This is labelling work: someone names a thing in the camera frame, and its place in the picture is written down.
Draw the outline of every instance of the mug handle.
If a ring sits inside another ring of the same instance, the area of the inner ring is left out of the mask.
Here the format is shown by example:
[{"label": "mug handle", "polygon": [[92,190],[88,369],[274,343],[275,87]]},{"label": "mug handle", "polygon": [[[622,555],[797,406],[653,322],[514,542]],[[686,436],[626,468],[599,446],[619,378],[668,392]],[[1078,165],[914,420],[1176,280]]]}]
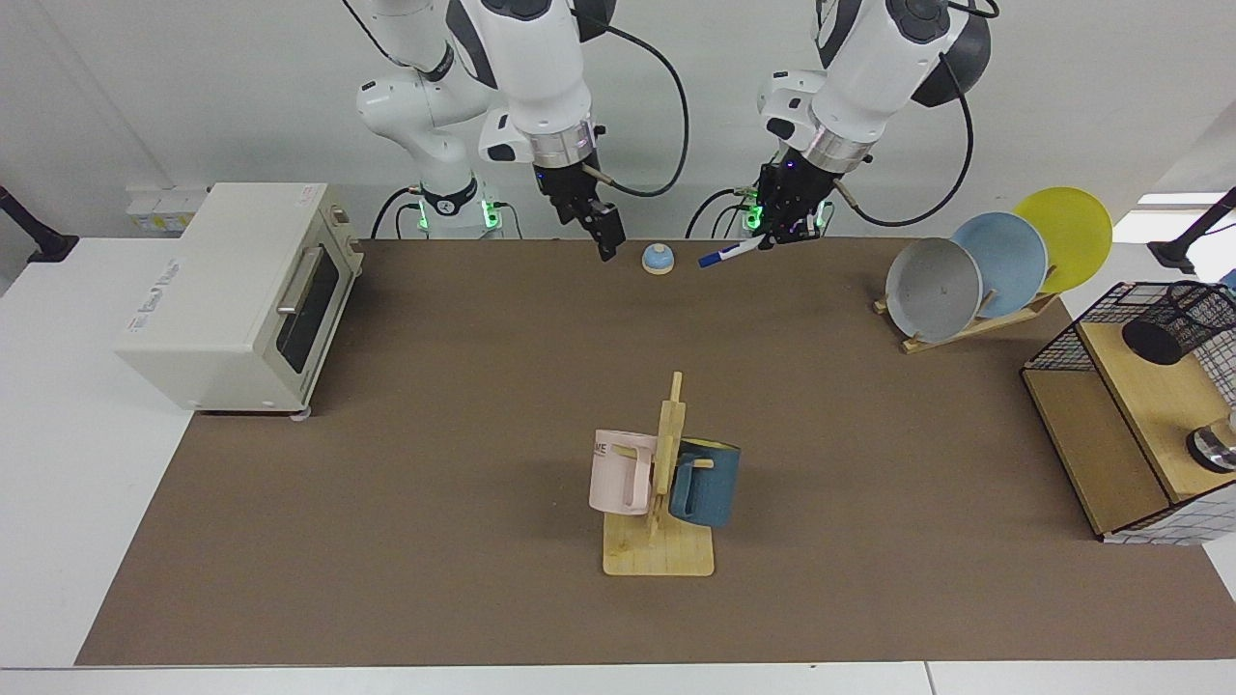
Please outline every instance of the mug handle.
[{"label": "mug handle", "polygon": [[627,508],[635,506],[635,476],[639,474],[640,464],[649,465],[653,461],[653,451],[646,446],[627,446],[635,450],[635,463],[627,466],[627,485],[623,486],[623,505]]},{"label": "mug handle", "polygon": [[695,518],[693,513],[695,505],[692,505],[693,496],[691,491],[691,477],[693,471],[696,469],[716,467],[716,463],[712,459],[706,459],[697,454],[687,454],[687,456],[692,458],[688,458],[685,461],[680,460],[679,465],[675,466],[677,469],[677,472],[675,474],[675,480],[674,480],[675,485],[679,485],[681,481],[681,485],[686,487],[686,493],[685,493],[686,498],[682,502],[682,517],[680,517],[682,521],[690,521]]}]

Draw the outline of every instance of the pink mug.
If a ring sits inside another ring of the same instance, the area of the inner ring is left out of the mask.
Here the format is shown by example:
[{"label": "pink mug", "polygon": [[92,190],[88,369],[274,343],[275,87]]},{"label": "pink mug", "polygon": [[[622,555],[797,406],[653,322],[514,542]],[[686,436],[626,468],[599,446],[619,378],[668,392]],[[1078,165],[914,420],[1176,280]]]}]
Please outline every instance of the pink mug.
[{"label": "pink mug", "polygon": [[592,446],[588,506],[611,514],[648,513],[656,437],[598,429]]}]

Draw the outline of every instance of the oven door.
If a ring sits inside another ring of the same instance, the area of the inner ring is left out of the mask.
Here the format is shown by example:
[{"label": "oven door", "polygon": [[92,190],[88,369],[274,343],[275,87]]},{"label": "oven door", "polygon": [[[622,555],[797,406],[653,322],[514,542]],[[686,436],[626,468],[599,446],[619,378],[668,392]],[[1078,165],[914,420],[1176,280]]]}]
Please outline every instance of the oven door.
[{"label": "oven door", "polygon": [[281,373],[290,370],[287,383],[302,396],[304,406],[353,279],[344,251],[319,215],[276,307],[278,322],[268,352]]}]

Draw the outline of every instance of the black wire basket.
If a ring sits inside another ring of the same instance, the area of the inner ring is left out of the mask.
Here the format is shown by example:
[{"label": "black wire basket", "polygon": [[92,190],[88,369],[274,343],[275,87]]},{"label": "black wire basket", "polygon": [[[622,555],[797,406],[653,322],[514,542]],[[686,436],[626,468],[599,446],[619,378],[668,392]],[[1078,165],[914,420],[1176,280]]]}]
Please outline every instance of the black wire basket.
[{"label": "black wire basket", "polygon": [[1236,299],[1222,284],[1175,282],[1125,324],[1125,344],[1142,359],[1174,365],[1216,335],[1236,328]]}]

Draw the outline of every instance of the oven handle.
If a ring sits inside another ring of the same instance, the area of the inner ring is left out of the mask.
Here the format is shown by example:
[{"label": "oven handle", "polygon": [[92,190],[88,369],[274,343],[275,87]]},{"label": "oven handle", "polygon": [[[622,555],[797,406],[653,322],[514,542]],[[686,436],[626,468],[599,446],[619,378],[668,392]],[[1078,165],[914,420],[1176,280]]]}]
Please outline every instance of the oven handle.
[{"label": "oven handle", "polygon": [[297,265],[297,272],[292,275],[292,282],[288,283],[288,288],[279,299],[279,305],[276,309],[278,313],[284,315],[300,313],[300,307],[304,305],[305,297],[309,296],[309,286],[313,283],[313,276],[316,275],[318,266],[321,265],[321,257],[325,252],[326,250],[321,246],[315,246],[305,249],[300,254],[300,263]]}]

